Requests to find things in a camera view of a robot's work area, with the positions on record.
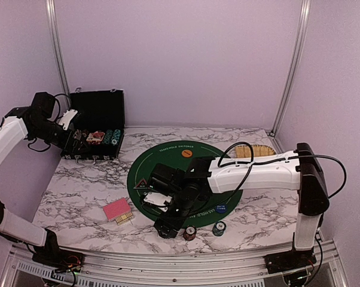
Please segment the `brown 100 chip stack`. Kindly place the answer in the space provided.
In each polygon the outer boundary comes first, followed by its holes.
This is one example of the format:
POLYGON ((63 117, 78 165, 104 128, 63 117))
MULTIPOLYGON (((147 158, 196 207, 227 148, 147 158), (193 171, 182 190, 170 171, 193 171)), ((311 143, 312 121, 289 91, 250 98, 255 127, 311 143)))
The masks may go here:
POLYGON ((197 229, 195 226, 189 225, 185 228, 183 238, 186 241, 192 241, 196 238, 197 229))

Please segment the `teal 50 chip stack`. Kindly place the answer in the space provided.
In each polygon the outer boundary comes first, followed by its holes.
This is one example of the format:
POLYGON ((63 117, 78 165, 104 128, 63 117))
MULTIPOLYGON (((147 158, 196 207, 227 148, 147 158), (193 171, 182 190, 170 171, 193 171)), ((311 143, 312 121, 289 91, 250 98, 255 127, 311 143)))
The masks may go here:
POLYGON ((224 234, 226 228, 227 228, 227 226, 226 226, 225 222, 218 221, 213 225, 212 233, 214 236, 220 237, 224 234))

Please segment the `blue small blind button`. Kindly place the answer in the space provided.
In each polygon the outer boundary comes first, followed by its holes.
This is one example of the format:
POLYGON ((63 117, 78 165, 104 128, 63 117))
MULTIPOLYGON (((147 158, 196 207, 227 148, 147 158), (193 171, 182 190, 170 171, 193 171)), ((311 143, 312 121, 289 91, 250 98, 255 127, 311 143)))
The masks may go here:
POLYGON ((228 211, 228 207, 226 204, 219 204, 215 206, 215 212, 218 214, 225 214, 228 211))

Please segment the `orange big blind button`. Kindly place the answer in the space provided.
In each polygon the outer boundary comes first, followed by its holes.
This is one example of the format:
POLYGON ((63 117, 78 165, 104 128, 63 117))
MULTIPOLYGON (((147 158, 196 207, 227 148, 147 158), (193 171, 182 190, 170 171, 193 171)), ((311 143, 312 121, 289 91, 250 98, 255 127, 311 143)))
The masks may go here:
POLYGON ((185 149, 181 152, 181 155, 185 158, 190 158, 193 156, 193 152, 192 152, 192 150, 185 149))

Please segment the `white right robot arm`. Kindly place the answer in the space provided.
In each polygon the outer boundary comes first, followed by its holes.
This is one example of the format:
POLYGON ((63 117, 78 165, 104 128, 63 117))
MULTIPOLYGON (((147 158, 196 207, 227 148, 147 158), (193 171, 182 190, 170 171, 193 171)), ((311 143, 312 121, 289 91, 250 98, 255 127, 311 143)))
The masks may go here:
POLYGON ((195 213, 197 200, 244 189, 280 188, 298 192, 297 225, 290 251, 265 256, 269 272, 314 263, 315 234, 330 200, 324 173, 310 146, 265 157, 196 157, 186 170, 155 165, 142 202, 161 209, 154 226, 162 238, 174 238, 195 213))

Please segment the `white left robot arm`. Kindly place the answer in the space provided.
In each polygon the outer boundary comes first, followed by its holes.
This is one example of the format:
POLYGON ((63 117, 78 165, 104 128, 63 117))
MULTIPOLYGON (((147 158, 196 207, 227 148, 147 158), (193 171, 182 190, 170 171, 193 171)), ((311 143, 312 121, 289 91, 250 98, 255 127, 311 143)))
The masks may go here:
POLYGON ((47 92, 34 95, 29 106, 16 107, 8 112, 0 123, 0 187, 11 187, 12 191, 0 193, 0 236, 7 240, 24 243, 31 248, 32 259, 42 264, 58 268, 72 268, 81 265, 84 255, 61 248, 57 235, 48 228, 42 228, 16 215, 6 207, 4 197, 12 196, 25 203, 31 192, 39 187, 36 168, 28 162, 11 161, 9 156, 18 150, 19 143, 44 141, 47 146, 56 146, 69 155, 80 155, 90 147, 81 131, 73 128, 71 121, 77 111, 70 109, 61 117, 53 116, 54 109, 60 109, 56 96, 47 92))

